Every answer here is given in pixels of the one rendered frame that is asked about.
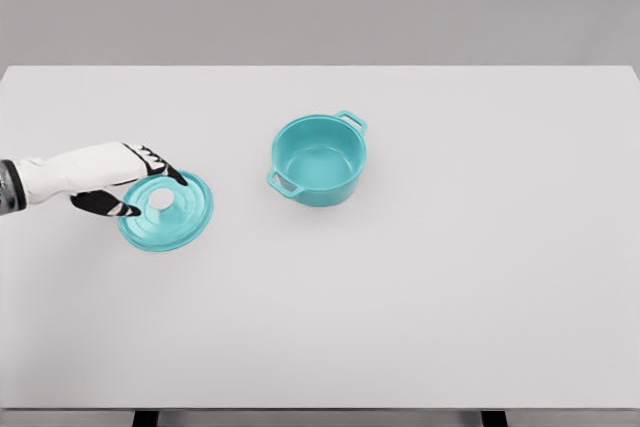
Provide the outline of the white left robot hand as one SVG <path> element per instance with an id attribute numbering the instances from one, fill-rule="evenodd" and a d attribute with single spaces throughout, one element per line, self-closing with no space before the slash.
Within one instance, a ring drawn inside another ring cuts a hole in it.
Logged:
<path id="1" fill-rule="evenodd" d="M 106 190 L 142 178 L 162 175 L 181 186 L 188 182 L 169 162 L 149 147 L 108 142 L 70 153 L 63 168 L 70 188 L 70 201 L 79 210 L 104 217 L 138 217 L 141 210 Z"/>

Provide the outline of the teal pot lid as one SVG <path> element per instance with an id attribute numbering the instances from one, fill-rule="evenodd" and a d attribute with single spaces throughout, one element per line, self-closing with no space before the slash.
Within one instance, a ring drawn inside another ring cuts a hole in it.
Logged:
<path id="1" fill-rule="evenodd" d="M 138 207 L 136 217 L 121 217 L 118 227 L 124 239 L 136 248 L 150 252 L 178 249 L 197 238 L 207 227 L 213 214 L 213 195 L 204 180 L 181 171 L 187 181 L 182 186 L 165 175 L 145 177 L 133 183 L 124 201 Z M 163 209 L 151 205 L 151 196 L 167 189 L 173 200 Z"/>

